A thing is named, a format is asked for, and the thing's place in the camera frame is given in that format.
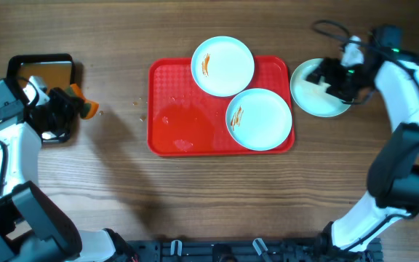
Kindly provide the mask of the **orange green sponge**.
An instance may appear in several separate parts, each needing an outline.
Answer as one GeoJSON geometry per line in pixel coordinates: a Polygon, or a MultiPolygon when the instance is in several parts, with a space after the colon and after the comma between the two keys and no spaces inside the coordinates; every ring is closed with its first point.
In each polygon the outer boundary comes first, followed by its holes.
{"type": "Polygon", "coordinates": [[[85,98],[81,88],[77,84],[71,84],[65,91],[78,104],[77,107],[79,108],[79,114],[82,119],[91,119],[97,113],[99,104],[85,98]]]}

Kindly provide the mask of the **white plate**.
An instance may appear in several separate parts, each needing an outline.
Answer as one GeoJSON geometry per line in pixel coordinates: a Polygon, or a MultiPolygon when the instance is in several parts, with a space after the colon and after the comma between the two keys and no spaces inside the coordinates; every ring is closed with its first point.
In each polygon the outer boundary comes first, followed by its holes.
{"type": "Polygon", "coordinates": [[[329,118],[346,112],[351,106],[327,94],[330,85],[323,79],[319,84],[306,80],[307,75],[317,69],[322,61],[322,58],[314,58],[301,63],[290,78],[290,92],[302,110],[313,116],[329,118]]]}
{"type": "Polygon", "coordinates": [[[290,106],[278,94],[263,88],[240,92],[226,109],[229,135],[252,151],[270,151],[293,134],[290,106]]]}
{"type": "Polygon", "coordinates": [[[230,36],[215,36],[202,42],[191,57],[191,75],[209,95],[230,97],[244,90],[255,72],[248,47],[230,36]]]}

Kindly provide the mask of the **white plate top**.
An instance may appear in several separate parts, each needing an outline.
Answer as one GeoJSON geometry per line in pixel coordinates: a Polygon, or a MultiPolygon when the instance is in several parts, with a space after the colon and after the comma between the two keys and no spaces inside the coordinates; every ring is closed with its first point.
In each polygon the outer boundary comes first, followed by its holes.
{"type": "Polygon", "coordinates": [[[191,57],[191,75],[209,95],[230,97],[244,90],[255,72],[248,47],[230,36],[215,36],[202,42],[191,57]]]}

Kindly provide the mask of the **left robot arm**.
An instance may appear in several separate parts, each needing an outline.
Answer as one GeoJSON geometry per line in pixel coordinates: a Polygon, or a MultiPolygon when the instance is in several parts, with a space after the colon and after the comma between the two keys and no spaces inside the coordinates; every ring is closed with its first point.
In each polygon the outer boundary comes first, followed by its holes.
{"type": "Polygon", "coordinates": [[[38,186],[45,135],[69,136],[98,105],[76,84],[47,89],[41,77],[0,79],[0,261],[139,261],[110,229],[79,231],[38,186]]]}

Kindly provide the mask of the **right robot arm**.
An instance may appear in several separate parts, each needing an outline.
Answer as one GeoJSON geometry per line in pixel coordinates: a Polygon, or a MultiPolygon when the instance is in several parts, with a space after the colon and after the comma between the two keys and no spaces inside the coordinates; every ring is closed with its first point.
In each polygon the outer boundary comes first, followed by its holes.
{"type": "Polygon", "coordinates": [[[419,55],[401,48],[402,30],[395,25],[373,28],[368,42],[332,20],[311,27],[340,41],[343,55],[323,59],[307,82],[325,80],[327,94],[348,105],[365,104],[358,96],[366,87],[379,92],[392,128],[368,170],[364,196],[316,237],[316,256],[333,261],[361,255],[393,223],[419,214],[419,55]]]}

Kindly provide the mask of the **black water basin tray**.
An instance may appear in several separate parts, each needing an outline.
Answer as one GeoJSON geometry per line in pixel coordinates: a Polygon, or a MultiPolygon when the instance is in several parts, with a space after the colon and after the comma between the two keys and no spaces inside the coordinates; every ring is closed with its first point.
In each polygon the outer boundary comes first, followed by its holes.
{"type": "MultiPolygon", "coordinates": [[[[18,84],[28,83],[31,76],[40,76],[47,84],[46,94],[56,87],[66,90],[75,84],[76,69],[73,58],[67,53],[45,55],[16,55],[9,60],[6,77],[18,84]]],[[[63,143],[66,140],[44,140],[63,143]]]]}

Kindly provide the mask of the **red plastic tray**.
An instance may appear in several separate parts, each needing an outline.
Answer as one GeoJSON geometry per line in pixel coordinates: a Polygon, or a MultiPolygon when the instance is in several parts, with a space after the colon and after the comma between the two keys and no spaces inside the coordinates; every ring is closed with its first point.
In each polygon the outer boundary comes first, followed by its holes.
{"type": "MultiPolygon", "coordinates": [[[[275,92],[291,110],[288,69],[279,57],[255,57],[255,73],[245,90],[252,88],[275,92]]],[[[189,58],[157,60],[149,71],[148,147],[159,156],[280,154],[292,147],[294,126],[288,140],[270,151],[252,151],[235,142],[225,121],[234,97],[215,97],[201,90],[191,75],[189,58]]]]}

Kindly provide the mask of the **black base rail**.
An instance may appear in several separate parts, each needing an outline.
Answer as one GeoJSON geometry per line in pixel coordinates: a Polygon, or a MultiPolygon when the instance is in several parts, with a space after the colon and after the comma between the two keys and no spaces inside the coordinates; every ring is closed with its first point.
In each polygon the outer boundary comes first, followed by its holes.
{"type": "Polygon", "coordinates": [[[175,239],[166,242],[131,241],[130,244],[137,253],[136,261],[384,261],[379,239],[372,240],[367,249],[360,253],[341,253],[338,250],[327,255],[316,250],[313,238],[227,242],[190,242],[175,239]]]}

